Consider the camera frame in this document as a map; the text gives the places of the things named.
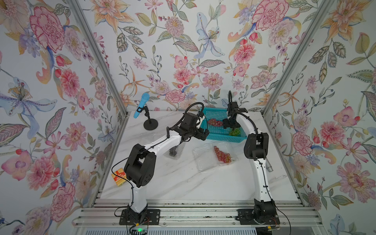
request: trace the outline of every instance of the marble surface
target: marble surface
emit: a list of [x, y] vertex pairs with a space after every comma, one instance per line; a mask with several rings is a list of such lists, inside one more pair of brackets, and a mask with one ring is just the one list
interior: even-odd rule
[[[158, 120], [155, 130], [147, 131], [143, 123], [147, 120], [143, 114], [137, 119], [133, 118], [134, 111], [128, 120], [121, 143], [116, 153], [113, 165], [129, 156], [132, 147], [139, 143], [148, 144], [165, 135], [166, 127], [175, 124], [183, 115], [183, 112], [151, 111], [150, 116]], [[251, 119], [255, 122], [259, 132], [268, 132], [267, 127], [259, 112], [251, 112]], [[196, 147], [215, 142], [192, 138], [187, 142], [182, 156], [175, 160], [166, 156], [157, 158], [155, 173], [147, 184], [147, 199], [159, 200], [253, 200], [255, 184], [248, 159], [245, 158], [243, 148], [245, 141], [231, 143], [238, 160], [233, 164], [218, 166], [209, 171], [200, 173], [192, 154]], [[276, 201], [297, 201], [296, 194], [291, 186], [287, 173], [282, 165], [277, 150], [271, 138], [267, 158], [273, 167], [273, 172], [266, 172], [271, 194]], [[124, 167], [126, 161], [118, 167]], [[107, 177], [101, 199], [129, 199], [131, 189], [125, 182], [118, 187], [112, 176]]]

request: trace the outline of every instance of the grape bunch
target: grape bunch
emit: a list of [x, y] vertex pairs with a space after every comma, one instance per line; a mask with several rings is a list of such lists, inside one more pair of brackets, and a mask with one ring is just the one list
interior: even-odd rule
[[231, 156], [229, 153], [224, 153], [220, 151], [219, 148], [217, 148], [217, 146], [214, 146], [214, 151], [219, 161], [224, 162], [224, 163], [231, 162]]
[[214, 118], [210, 119], [210, 120], [208, 121], [208, 124], [211, 125], [211, 126], [216, 126], [216, 127], [221, 127], [221, 126], [223, 126], [222, 121], [216, 120], [216, 119], [214, 119]]

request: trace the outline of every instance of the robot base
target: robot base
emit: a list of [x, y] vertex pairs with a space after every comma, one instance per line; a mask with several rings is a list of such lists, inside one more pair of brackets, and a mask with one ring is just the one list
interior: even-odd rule
[[145, 225], [158, 225], [161, 211], [146, 208], [140, 213], [134, 212], [129, 206], [121, 212], [119, 225], [135, 225], [145, 223]]

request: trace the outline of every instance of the blue iris flower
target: blue iris flower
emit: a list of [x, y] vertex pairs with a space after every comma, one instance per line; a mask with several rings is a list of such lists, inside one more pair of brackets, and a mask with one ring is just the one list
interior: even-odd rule
[[17, 77], [13, 78], [14, 83], [9, 83], [8, 93], [11, 93], [12, 97], [6, 96], [0, 92], [0, 107], [3, 107], [8, 116], [15, 114], [23, 114], [30, 121], [30, 130], [27, 133], [29, 139], [39, 131], [39, 124], [35, 120], [34, 115], [37, 111], [47, 112], [55, 107], [57, 100], [42, 99], [39, 101], [31, 101], [29, 86], [24, 80]]
[[199, 34], [199, 42], [203, 44], [203, 47], [201, 53], [194, 56], [195, 59], [202, 59], [206, 50], [211, 50], [215, 56], [224, 56], [221, 49], [213, 44], [213, 42], [219, 37], [219, 27], [211, 29], [206, 33], [207, 26], [208, 20], [206, 19], [206, 16], [202, 12], [197, 13], [196, 31]]

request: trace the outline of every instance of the black cable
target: black cable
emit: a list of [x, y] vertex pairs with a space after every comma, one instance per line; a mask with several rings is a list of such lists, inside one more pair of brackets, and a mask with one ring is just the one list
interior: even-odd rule
[[[266, 177], [265, 177], [265, 173], [264, 173], [264, 168], [263, 168], [263, 166], [262, 166], [262, 163], [259, 161], [259, 159], [256, 159], [256, 160], [260, 163], [260, 166], [261, 166], [261, 169], [262, 169], [262, 174], [263, 174], [263, 176], [264, 176], [265, 186], [266, 186]], [[280, 211], [280, 210], [278, 209], [278, 207], [276, 206], [276, 203], [274, 202], [274, 200], [272, 199], [272, 197], [271, 197], [271, 195], [270, 195], [270, 193], [269, 193], [269, 190], [266, 189], [266, 191], [268, 192], [268, 195], [269, 195], [269, 197], [270, 197], [272, 203], [274, 204], [274, 206], [277, 208], [277, 210], [278, 210], [279, 212], [281, 212], [281, 213], [286, 217], [286, 219], [287, 219], [287, 221], [288, 221], [288, 225], [290, 226], [290, 235], [291, 235], [291, 223], [290, 223], [290, 220], [289, 220], [288, 217], [285, 215], [285, 213], [283, 213], [282, 211]]]

